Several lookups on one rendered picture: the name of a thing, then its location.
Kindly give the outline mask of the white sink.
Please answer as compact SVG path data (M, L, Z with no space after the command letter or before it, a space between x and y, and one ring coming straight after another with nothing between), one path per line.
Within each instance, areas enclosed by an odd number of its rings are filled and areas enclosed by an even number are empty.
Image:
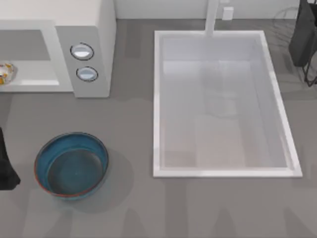
M262 30L154 33L153 176L303 175Z

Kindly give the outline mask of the white wall socket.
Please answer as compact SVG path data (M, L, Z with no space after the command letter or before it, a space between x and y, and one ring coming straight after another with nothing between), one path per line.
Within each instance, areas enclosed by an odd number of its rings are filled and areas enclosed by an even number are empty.
M233 19L234 7L226 6L223 8L222 20L230 21Z

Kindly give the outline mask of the glass dish with food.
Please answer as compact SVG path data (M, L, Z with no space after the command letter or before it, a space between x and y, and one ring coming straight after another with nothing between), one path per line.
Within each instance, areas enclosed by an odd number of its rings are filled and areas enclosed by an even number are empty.
M9 84L14 79L15 66L11 63L0 63L0 85Z

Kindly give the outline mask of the round microwave knob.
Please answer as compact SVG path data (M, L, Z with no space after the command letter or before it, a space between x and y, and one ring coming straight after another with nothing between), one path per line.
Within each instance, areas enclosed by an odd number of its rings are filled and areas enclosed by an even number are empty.
M70 53L77 60L90 60L94 56L93 48L86 43L71 46Z
M94 68L89 66L77 69L76 75L80 80L85 82L93 82L99 76L98 72Z

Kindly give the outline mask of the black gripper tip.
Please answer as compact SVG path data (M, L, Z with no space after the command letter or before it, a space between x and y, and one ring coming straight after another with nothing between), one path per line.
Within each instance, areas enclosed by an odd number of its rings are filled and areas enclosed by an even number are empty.
M0 191L14 190L20 183L21 179L8 158L3 131L0 127Z

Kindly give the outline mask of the pale microwave oven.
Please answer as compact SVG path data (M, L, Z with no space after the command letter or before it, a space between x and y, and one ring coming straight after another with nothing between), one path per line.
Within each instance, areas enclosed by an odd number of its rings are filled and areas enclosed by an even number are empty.
M110 94L116 16L113 0L0 0L0 63L15 66L14 79L0 93L72 92L77 98ZM90 60L70 48L86 43ZM93 82L76 70L94 68Z

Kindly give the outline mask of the tall white tap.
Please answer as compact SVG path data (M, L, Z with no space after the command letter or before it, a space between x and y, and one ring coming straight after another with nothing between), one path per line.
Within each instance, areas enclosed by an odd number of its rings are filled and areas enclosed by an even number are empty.
M214 32L214 25L216 21L218 6L219 0L208 0L207 15L205 21L205 34L208 37L211 37Z

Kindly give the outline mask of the blue bowl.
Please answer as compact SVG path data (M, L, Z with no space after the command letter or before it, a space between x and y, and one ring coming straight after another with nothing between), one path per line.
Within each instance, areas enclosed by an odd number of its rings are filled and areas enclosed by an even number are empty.
M59 199L76 201L104 184L109 154L104 143L85 132L68 132L46 142L34 160L39 187Z

